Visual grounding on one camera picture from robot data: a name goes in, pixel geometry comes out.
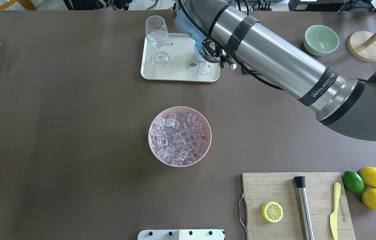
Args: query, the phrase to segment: wine glass stem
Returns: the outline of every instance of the wine glass stem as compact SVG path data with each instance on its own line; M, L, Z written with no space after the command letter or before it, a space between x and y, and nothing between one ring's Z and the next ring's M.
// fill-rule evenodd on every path
M163 57L163 55L161 54L161 49L159 47L159 58L162 58L162 57Z

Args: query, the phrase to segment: yellow knife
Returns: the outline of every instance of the yellow knife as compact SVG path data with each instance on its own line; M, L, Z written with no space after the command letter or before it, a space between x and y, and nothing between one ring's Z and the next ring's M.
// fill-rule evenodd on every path
M341 184L335 182L333 185L333 213L330 214L330 230L332 231L333 239L338 240L338 205L339 197L341 195Z

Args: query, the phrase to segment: bowl of ice cubes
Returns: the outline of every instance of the bowl of ice cubes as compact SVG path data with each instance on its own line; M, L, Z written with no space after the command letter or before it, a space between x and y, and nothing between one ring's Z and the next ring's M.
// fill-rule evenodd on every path
M212 132L197 110L171 107L154 118L148 143L154 156L172 167L187 167L200 161L210 148Z

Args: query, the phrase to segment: brown table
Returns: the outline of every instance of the brown table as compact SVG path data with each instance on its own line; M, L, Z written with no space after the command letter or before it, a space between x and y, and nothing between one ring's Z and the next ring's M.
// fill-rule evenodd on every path
M0 12L0 240L136 239L166 228L224 228L226 239L244 239L242 173L376 166L376 142L327 129L239 69L209 84L143 79L153 14L178 32L171 11ZM353 32L376 31L376 14L252 15L299 47L310 25L325 24L341 44L319 61L344 77L376 70L345 45ZM213 132L205 158L183 169L160 163L147 143L153 118L175 105L202 112ZM376 211L352 193L348 202L357 239L375 240Z

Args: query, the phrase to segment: mint green ceramic bowl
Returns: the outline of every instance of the mint green ceramic bowl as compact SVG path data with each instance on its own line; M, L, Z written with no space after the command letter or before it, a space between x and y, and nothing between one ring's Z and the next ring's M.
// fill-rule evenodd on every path
M336 50L338 46L338 35L326 26L313 25L305 32L304 47L315 56L327 55Z

